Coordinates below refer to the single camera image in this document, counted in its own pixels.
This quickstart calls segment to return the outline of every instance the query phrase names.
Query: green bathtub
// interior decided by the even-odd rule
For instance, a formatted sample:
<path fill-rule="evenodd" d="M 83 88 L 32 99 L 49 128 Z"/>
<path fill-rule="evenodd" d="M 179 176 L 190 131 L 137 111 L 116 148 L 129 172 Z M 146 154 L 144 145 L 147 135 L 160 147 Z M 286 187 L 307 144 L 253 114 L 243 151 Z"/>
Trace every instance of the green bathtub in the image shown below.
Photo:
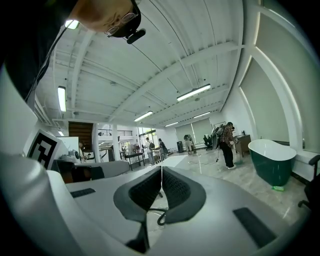
<path fill-rule="evenodd" d="M 291 175 L 297 152 L 269 139 L 249 143 L 250 155 L 256 173 L 271 186 L 284 186 Z"/>

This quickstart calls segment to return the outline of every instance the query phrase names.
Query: ceiling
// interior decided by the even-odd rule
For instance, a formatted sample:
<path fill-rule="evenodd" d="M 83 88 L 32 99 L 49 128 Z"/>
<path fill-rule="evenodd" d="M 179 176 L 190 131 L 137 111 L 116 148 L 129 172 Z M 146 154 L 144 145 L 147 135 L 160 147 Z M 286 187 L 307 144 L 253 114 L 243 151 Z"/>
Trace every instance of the ceiling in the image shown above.
<path fill-rule="evenodd" d="M 163 127 L 222 109 L 243 47 L 242 1 L 142 0 L 139 9 L 146 35 L 131 45 L 81 24 L 65 31 L 36 89 L 49 119 L 128 124 L 153 111 L 141 122 Z M 210 90 L 177 101 L 206 84 Z"/>

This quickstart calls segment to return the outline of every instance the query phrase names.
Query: staircase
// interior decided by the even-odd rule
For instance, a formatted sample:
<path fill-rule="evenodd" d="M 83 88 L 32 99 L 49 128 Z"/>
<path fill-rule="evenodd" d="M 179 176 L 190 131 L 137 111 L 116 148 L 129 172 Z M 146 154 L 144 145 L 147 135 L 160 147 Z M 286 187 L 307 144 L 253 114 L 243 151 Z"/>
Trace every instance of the staircase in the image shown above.
<path fill-rule="evenodd" d="M 79 137 L 79 142 L 83 142 L 85 152 L 92 151 L 92 123 L 69 122 L 69 136 Z"/>

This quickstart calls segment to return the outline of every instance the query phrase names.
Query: wooden cabinet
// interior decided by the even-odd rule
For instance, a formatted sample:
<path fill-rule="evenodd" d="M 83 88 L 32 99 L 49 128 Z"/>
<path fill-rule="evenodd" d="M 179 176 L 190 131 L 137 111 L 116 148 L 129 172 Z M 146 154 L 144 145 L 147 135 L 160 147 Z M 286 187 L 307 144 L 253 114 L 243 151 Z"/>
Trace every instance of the wooden cabinet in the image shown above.
<path fill-rule="evenodd" d="M 236 136 L 235 138 L 238 139 L 238 143 L 235 144 L 235 151 L 239 152 L 242 157 L 245 156 L 245 152 L 249 153 L 249 143 L 251 142 L 250 135 L 240 135 Z"/>

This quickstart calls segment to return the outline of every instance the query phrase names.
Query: marble floor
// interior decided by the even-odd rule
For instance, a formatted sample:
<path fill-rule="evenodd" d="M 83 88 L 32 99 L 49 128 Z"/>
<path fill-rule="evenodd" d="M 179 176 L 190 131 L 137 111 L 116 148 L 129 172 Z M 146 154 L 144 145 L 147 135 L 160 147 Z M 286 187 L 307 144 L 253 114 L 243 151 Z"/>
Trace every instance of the marble floor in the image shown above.
<path fill-rule="evenodd" d="M 187 153 L 174 153 L 172 156 L 181 156 Z M 284 186 L 284 192 L 272 190 L 272 186 L 261 179 L 254 168 L 250 155 L 243 157 L 243 163 L 238 164 L 236 169 L 228 170 L 222 152 L 217 150 L 201 149 L 197 154 L 188 155 L 176 167 L 184 170 L 190 170 L 205 176 L 219 178 L 232 182 L 253 196 L 263 201 L 273 208 L 289 225 L 292 225 L 300 216 L 301 209 L 298 208 L 298 202 L 305 200 L 305 185 L 297 179 L 290 177 L 288 183 Z M 154 201 L 152 208 L 168 207 L 165 193 L 162 191 L 163 198 L 158 196 Z M 161 235 L 165 226 L 159 226 L 157 220 L 162 212 L 150 211 L 147 214 L 147 228 L 150 246 L 154 245 Z"/>

